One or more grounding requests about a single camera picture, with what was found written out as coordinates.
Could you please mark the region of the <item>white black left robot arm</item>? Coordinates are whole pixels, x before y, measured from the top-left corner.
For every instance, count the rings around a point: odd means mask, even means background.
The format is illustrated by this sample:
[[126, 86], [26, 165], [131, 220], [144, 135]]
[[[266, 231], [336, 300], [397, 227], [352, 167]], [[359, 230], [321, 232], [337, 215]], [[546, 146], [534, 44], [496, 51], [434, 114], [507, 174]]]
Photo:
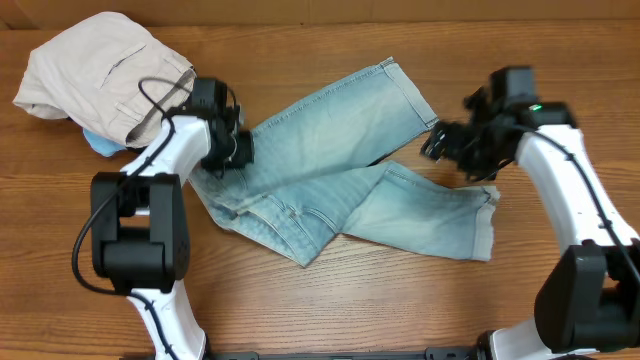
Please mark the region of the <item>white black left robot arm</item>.
[[111, 296], [124, 297], [141, 316], [156, 359], [210, 359], [184, 278], [190, 237], [182, 188], [191, 172], [216, 177], [254, 159], [234, 92], [216, 78], [198, 78], [182, 105], [162, 109], [156, 139], [118, 172], [91, 182], [91, 215], [77, 239], [91, 239], [97, 276]]

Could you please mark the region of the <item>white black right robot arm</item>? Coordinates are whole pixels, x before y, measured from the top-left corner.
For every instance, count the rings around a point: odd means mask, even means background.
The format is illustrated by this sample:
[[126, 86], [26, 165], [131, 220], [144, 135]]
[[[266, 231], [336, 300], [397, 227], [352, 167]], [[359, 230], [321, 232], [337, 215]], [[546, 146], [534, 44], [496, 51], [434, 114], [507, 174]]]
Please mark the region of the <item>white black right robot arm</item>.
[[456, 163], [467, 180], [522, 168], [544, 205], [560, 259], [531, 319], [482, 334], [473, 347], [435, 348], [438, 359], [589, 359], [639, 345], [639, 235], [596, 174], [563, 102], [540, 100], [529, 66], [493, 72], [464, 101], [467, 123], [441, 122], [423, 156]]

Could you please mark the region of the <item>light blue denim shorts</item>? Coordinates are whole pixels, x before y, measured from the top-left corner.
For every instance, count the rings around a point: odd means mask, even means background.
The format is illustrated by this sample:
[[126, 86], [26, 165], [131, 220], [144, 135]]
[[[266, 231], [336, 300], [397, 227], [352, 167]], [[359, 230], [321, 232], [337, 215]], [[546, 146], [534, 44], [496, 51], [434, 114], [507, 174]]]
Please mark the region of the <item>light blue denim shorts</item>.
[[447, 188], [391, 160], [437, 123], [393, 60], [364, 68], [252, 131], [254, 159], [190, 182], [213, 221], [306, 266], [337, 235], [405, 251], [487, 261], [493, 186]]

